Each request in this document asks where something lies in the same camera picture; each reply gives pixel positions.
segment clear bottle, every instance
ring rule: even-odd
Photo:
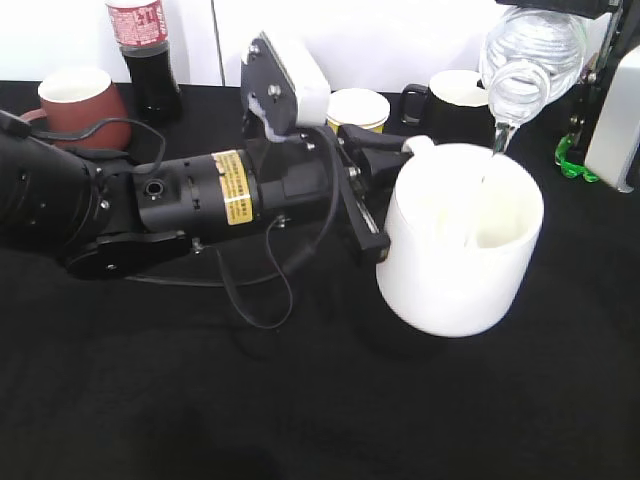
[[[515,130],[578,80],[585,61],[584,20],[532,8],[509,8],[487,35],[482,82],[496,124]]]

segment black cable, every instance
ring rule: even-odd
[[[280,264],[278,263],[278,260],[276,259],[275,255],[273,254],[273,250],[271,249],[271,230],[273,230],[273,228],[277,224],[281,223],[283,220],[284,220],[284,216],[279,215],[269,224],[265,232],[265,251],[267,252],[269,261],[271,262],[273,267],[277,270],[278,276],[282,279],[282,282],[284,283],[284,286],[287,289],[287,296],[289,298],[286,312],[284,313],[284,315],[280,320],[278,320],[273,324],[262,323],[258,321],[251,313],[249,313],[247,307],[244,304],[244,301],[242,300],[242,297],[240,296],[240,293],[236,288],[237,285],[231,278],[231,274],[229,273],[229,270],[227,269],[224,259],[222,258],[222,254],[220,253],[219,250],[216,250],[216,254],[218,256],[218,267],[220,268],[220,274],[222,275],[224,288],[227,292],[227,295],[229,296],[229,300],[231,301],[231,304],[236,309],[236,312],[238,312],[238,314],[249,325],[253,325],[256,328],[260,328],[263,330],[273,330],[275,328],[282,326],[289,319],[289,316],[293,311],[293,289],[291,288],[291,284],[289,283],[287,276],[282,271],[282,268],[280,267]]]
[[[236,286],[252,287],[255,285],[260,285],[262,283],[270,282],[271,280],[275,280],[279,276],[280,275],[278,273],[271,273],[269,275],[255,278],[253,280],[246,280],[243,282],[239,282],[236,284]],[[186,278],[176,278],[176,277],[155,277],[155,276],[148,276],[148,275],[135,275],[135,276],[126,277],[125,280],[129,280],[131,282],[138,282],[138,283],[149,283],[152,285],[163,285],[168,287],[224,288],[224,283],[222,282],[210,282],[207,280],[189,280]]]
[[[135,175],[153,175],[158,171],[160,165],[162,164],[162,158],[164,157],[164,152],[167,148],[167,140],[164,138],[160,132],[158,132],[155,128],[150,127],[146,123],[143,123],[139,120],[133,120],[131,118],[103,118],[99,122],[94,125],[85,128],[84,130],[80,130],[79,132],[72,133],[56,133],[56,132],[46,132],[42,130],[34,130],[31,132],[31,135],[40,140],[53,140],[53,141],[65,141],[65,142],[75,142],[78,140],[84,140],[85,138],[89,138],[91,135],[96,133],[102,127],[109,123],[130,123],[132,125],[137,125],[142,127],[160,139],[160,146],[158,147],[158,153],[156,154],[156,158],[149,168],[132,170],[131,173]]]
[[[287,259],[283,263],[282,270],[287,275],[291,275],[296,270],[298,270],[302,265],[304,265],[316,252],[318,245],[320,242],[326,237],[331,225],[333,224],[337,211],[338,205],[340,201],[340,184],[338,180],[338,170],[342,168],[342,161],[337,151],[335,150],[335,145],[337,144],[337,139],[335,137],[331,137],[323,128],[315,128],[314,132],[318,133],[323,141],[325,142],[327,149],[329,151],[330,163],[331,163],[331,203],[329,204],[329,209],[327,211],[327,216],[325,217],[322,228],[316,238],[311,242],[311,244],[306,245],[297,253],[294,253],[289,259]],[[270,282],[280,277],[279,273],[272,273],[269,275],[265,275],[260,278],[256,278],[253,280],[246,280],[243,282],[236,283],[237,287],[250,287],[255,285],[260,285],[262,283]],[[135,275],[126,277],[126,280],[130,280],[133,282],[139,283],[149,283],[153,285],[163,285],[163,286],[171,286],[171,287],[196,287],[196,288],[224,288],[225,285],[223,282],[210,282],[204,280],[192,280],[187,278],[171,278],[171,277],[155,277],[155,276],[146,276],[146,275]]]

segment red bottle label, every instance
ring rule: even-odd
[[[107,8],[120,45],[147,47],[167,39],[167,24],[161,0],[144,7],[116,8],[107,5]]]

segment black mug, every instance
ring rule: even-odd
[[[434,75],[428,87],[407,85],[399,115],[402,123],[417,127],[436,143],[493,145],[495,120],[476,72],[448,70]]]

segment green clamp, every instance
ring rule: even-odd
[[[556,148],[556,164],[560,165],[560,171],[567,178],[576,178],[582,175],[582,178],[589,183],[600,180],[598,176],[583,165],[577,165],[567,161],[567,152],[573,146],[574,136],[567,135],[558,144]]]

